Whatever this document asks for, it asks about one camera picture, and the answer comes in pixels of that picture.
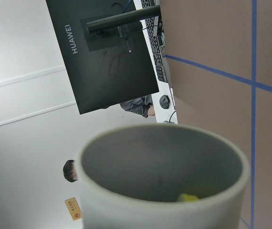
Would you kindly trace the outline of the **white mug with handle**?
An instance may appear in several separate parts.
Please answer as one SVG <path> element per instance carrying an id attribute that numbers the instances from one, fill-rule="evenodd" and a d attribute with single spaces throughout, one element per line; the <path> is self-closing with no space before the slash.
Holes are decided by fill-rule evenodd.
<path id="1" fill-rule="evenodd" d="M 86 229 L 236 229 L 250 178 L 232 142 L 193 126 L 132 125 L 78 153 Z M 194 202 L 177 202 L 181 193 Z"/>

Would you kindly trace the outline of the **yellow green lemon slice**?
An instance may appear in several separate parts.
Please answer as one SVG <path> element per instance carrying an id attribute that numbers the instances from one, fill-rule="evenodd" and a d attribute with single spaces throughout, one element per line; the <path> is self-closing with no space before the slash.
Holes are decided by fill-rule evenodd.
<path id="1" fill-rule="evenodd" d="M 181 193 L 178 198 L 177 198 L 177 202 L 194 202 L 194 201 L 198 201 L 199 198 L 195 195 L 188 195 L 186 193 Z"/>

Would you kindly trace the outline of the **seated person grey shirt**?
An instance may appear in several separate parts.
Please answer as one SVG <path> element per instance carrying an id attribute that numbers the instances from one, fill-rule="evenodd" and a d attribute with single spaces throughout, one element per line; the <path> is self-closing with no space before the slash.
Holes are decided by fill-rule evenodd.
<path id="1" fill-rule="evenodd" d="M 132 112 L 134 114 L 141 115 L 144 118 L 155 116 L 155 109 L 151 95 L 121 102 L 120 107 L 126 112 Z M 64 178 L 68 182 L 73 183 L 78 180 L 75 160 L 67 160 L 62 171 Z"/>

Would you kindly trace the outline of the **black computer mouse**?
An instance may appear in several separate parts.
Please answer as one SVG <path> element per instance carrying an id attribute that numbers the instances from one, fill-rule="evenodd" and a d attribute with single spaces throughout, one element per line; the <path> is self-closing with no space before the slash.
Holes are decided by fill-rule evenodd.
<path id="1" fill-rule="evenodd" d="M 170 107 L 170 99 L 167 95 L 162 95 L 159 99 L 159 104 L 162 109 L 168 109 Z"/>

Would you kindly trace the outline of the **black monitor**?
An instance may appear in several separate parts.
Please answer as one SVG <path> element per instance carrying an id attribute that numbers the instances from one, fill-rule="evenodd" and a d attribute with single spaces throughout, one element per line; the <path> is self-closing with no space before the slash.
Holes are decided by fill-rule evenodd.
<path id="1" fill-rule="evenodd" d="M 46 4 L 80 114 L 159 91 L 133 1 Z"/>

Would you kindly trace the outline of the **black keyboard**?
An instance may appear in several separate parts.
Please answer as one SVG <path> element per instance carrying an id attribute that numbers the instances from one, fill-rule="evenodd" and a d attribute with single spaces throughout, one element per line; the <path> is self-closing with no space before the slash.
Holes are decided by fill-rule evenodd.
<path id="1" fill-rule="evenodd" d="M 165 58 L 165 37 L 161 15 L 152 16 L 144 19 L 145 27 L 142 29 L 147 32 L 154 65 L 156 68 L 156 77 L 159 81 L 171 85 L 170 70 Z"/>

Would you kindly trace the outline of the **orange label sticker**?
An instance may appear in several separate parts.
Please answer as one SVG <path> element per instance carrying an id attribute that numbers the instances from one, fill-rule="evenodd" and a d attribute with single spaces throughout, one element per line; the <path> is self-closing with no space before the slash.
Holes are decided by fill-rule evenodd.
<path id="1" fill-rule="evenodd" d="M 72 217 L 72 220 L 82 219 L 82 212 L 75 197 L 66 199 L 65 205 Z"/>

